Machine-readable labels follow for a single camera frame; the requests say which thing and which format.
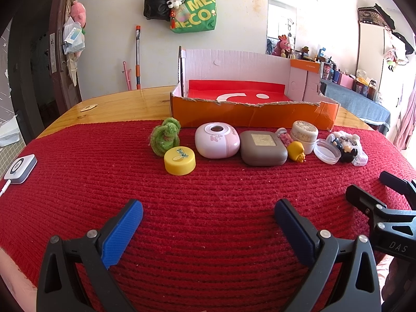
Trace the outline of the black mouse figurine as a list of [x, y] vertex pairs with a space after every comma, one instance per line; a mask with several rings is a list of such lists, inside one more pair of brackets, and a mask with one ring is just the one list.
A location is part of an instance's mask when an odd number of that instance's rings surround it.
[[331, 143], [341, 152], [339, 161], [342, 163], [352, 163], [358, 154], [357, 142], [354, 139], [340, 136]]

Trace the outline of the clear round lid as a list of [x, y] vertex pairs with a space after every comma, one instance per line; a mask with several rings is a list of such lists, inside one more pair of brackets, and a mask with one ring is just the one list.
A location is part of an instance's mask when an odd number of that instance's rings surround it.
[[329, 165], [337, 164], [341, 157], [340, 150], [325, 139], [317, 139], [313, 151], [320, 161]]

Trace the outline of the yellow duck figurine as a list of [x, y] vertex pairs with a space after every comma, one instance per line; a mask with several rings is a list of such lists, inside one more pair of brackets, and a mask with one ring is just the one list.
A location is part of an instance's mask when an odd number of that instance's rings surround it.
[[303, 163], [305, 161], [305, 149], [301, 142], [293, 141], [287, 147], [288, 157], [295, 162]]

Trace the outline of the white round cream jar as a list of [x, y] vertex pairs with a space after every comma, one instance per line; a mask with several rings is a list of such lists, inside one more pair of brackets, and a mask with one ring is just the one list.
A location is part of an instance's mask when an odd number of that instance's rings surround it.
[[306, 155], [312, 153], [318, 134], [319, 130], [312, 123], [304, 120], [296, 120], [290, 130], [290, 136], [302, 144]]

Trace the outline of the grey square case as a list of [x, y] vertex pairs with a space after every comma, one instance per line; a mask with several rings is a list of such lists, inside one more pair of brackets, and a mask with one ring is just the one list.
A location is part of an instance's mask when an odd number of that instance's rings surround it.
[[283, 142], [274, 132], [246, 130], [239, 134], [240, 153], [249, 166], [281, 166], [288, 158]]

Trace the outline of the pink figurine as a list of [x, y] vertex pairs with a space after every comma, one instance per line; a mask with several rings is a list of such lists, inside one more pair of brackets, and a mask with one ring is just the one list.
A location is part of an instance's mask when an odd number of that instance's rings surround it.
[[279, 128], [276, 131], [276, 135], [282, 141], [285, 147], [288, 147], [293, 142], [292, 137], [284, 127]]

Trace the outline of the pink My Melody case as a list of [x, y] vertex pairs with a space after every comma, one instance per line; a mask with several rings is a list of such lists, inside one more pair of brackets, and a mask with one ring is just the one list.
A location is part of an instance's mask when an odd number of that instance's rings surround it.
[[200, 125], [194, 134], [200, 155], [208, 159], [225, 159], [237, 154], [240, 137], [234, 127], [224, 122], [208, 122]]

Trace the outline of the small clear plastic box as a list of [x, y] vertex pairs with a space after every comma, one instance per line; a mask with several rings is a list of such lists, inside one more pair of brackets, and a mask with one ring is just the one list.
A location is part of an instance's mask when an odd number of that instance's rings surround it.
[[364, 151], [358, 151], [357, 156], [353, 159], [352, 164], [357, 167], [366, 166], [368, 162], [368, 155]]

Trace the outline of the white fluffy star hairclip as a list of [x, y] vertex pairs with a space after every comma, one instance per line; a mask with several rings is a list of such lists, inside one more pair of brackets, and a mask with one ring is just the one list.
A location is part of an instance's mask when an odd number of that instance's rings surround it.
[[343, 131], [343, 130], [341, 130], [341, 131], [336, 131], [336, 132], [332, 132], [331, 134], [329, 134], [328, 136], [327, 136], [327, 138], [326, 138], [326, 140], [327, 140], [327, 142], [330, 142], [330, 143], [332, 143], [332, 141], [336, 138], [336, 137], [340, 137], [340, 136], [344, 136], [344, 137], [347, 137], [347, 138], [350, 138], [350, 139], [354, 139], [356, 142], [357, 142], [357, 144], [358, 144], [358, 148], [359, 148], [359, 143], [360, 143], [360, 137], [357, 135], [357, 134], [350, 134], [350, 133], [347, 133], [347, 132], [345, 132], [345, 131]]

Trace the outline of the pink curtain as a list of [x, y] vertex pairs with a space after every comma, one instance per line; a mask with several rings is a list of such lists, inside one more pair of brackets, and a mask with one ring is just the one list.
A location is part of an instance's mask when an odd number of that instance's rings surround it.
[[400, 125], [393, 140], [393, 145], [400, 151], [407, 149], [415, 130], [415, 85], [407, 100], [404, 116], [400, 117]]

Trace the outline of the blue covered side table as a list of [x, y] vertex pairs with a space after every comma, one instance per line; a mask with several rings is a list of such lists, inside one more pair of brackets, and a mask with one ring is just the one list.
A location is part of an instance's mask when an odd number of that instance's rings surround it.
[[324, 79], [321, 79], [321, 92], [382, 134], [386, 135], [390, 130], [391, 113], [375, 101]]

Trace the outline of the red knitted table mat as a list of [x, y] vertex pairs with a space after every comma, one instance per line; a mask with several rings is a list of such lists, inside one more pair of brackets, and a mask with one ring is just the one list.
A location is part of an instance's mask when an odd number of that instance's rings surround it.
[[1, 198], [1, 247], [37, 282], [50, 237], [82, 237], [131, 199], [144, 216], [111, 274], [139, 311], [281, 311], [306, 268], [274, 218], [288, 199], [318, 229], [353, 239], [367, 218], [345, 198], [355, 184], [393, 209], [405, 197], [383, 186], [388, 171], [412, 180], [415, 169], [384, 136], [358, 132], [366, 166], [302, 164], [253, 168], [240, 156], [197, 157], [173, 176], [149, 146], [152, 121], [74, 125], [25, 148], [37, 165]]

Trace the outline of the white wardrobe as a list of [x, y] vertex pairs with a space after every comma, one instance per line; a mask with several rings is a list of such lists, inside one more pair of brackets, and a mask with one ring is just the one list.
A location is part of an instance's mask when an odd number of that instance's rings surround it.
[[357, 10], [360, 31], [357, 69], [375, 81], [378, 103], [389, 110], [401, 108], [413, 88], [413, 46], [378, 4]]

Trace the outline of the orange white cardboard box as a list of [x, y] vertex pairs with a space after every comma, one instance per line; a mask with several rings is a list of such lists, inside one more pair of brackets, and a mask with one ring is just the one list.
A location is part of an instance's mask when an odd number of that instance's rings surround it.
[[320, 65], [246, 51], [178, 51], [171, 114], [183, 127], [291, 127], [305, 120], [331, 130], [339, 103], [320, 92]]

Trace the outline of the pink pig plush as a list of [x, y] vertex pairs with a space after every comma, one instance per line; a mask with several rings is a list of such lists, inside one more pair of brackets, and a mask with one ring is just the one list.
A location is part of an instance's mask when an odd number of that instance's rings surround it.
[[70, 7], [70, 16], [71, 18], [80, 24], [82, 28], [86, 25], [86, 9], [82, 3], [79, 1], [74, 1], [72, 6]]

